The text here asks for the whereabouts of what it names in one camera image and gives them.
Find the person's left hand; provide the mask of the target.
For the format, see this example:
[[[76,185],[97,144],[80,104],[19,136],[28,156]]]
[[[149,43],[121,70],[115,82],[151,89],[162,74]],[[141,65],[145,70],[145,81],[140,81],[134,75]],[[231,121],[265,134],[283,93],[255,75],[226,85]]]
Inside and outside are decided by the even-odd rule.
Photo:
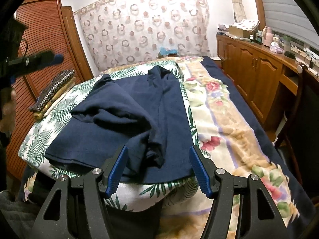
[[[1,90],[1,132],[11,134],[15,128],[16,92],[13,88]]]

